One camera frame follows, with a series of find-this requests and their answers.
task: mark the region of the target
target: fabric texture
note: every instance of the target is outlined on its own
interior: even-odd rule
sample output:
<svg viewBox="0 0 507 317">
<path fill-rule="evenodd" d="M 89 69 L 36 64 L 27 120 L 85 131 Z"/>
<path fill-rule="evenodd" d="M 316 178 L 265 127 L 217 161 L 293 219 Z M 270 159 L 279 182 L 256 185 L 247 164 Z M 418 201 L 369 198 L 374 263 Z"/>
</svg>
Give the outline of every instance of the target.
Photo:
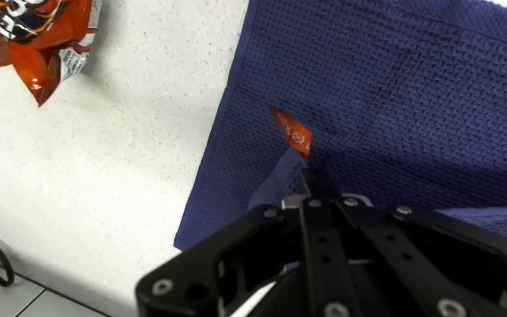
<svg viewBox="0 0 507 317">
<path fill-rule="evenodd" d="M 177 247 L 298 191 L 272 106 L 312 131 L 309 166 L 341 191 L 507 236 L 507 9 L 253 0 Z"/>
</svg>

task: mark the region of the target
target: orange snack bag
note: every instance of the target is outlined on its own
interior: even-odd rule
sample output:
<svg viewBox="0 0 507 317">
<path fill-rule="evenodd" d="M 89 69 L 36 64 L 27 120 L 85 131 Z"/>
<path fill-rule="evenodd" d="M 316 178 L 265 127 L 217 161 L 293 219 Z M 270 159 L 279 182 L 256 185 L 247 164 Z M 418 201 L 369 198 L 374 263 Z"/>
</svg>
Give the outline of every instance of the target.
<svg viewBox="0 0 507 317">
<path fill-rule="evenodd" d="M 0 0 L 0 67 L 13 66 L 40 106 L 80 74 L 103 0 Z"/>
</svg>

